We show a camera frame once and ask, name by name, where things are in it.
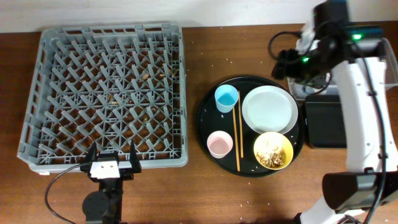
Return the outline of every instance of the blue cup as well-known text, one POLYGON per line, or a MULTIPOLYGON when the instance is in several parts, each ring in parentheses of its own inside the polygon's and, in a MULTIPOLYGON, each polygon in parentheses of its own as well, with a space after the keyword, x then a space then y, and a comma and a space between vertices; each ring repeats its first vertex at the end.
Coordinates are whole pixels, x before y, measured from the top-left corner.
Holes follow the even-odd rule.
POLYGON ((217 109, 221 113, 230 112, 239 99, 238 91, 231 85, 219 86, 214 96, 216 98, 217 109))

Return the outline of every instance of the green light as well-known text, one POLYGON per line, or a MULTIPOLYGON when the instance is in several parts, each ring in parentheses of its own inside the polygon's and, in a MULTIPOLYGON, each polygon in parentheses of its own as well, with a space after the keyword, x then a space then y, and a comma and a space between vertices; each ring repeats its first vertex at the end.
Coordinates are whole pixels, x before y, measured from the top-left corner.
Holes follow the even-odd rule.
POLYGON ((361 40, 362 39, 362 34, 354 34, 353 35, 353 40, 361 40))
POLYGON ((310 58, 309 58, 309 57, 303 57, 303 63, 307 63, 307 62, 308 62, 308 60, 310 60, 310 58))

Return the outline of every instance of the white plate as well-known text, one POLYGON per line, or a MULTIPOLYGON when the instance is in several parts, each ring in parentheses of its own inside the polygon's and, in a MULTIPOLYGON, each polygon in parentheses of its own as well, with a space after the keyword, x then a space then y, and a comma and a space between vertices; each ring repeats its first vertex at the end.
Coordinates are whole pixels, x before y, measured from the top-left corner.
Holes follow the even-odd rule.
POLYGON ((260 86, 246 95, 242 104, 246 124, 255 132, 285 134, 297 121, 299 109, 293 97, 276 86, 260 86))

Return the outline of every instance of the white wall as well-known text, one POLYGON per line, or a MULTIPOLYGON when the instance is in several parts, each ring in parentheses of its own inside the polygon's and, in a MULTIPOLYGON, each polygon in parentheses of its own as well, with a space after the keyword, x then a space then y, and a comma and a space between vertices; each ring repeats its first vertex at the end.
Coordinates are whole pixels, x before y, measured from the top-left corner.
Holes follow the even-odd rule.
MULTIPOLYGON (((304 23, 323 0, 0 0, 0 32, 174 21, 183 27, 304 23)), ((398 20, 398 0, 348 0, 353 21, 398 20)))

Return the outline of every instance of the pink cup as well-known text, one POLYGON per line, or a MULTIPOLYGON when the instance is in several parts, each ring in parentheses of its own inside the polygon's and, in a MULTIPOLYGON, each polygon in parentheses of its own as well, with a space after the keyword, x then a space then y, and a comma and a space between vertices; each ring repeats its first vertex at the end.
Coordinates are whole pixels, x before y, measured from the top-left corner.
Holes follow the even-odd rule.
POLYGON ((233 147, 232 137, 225 131, 215 131, 207 138, 207 148, 210 154, 217 159, 227 155, 233 147))

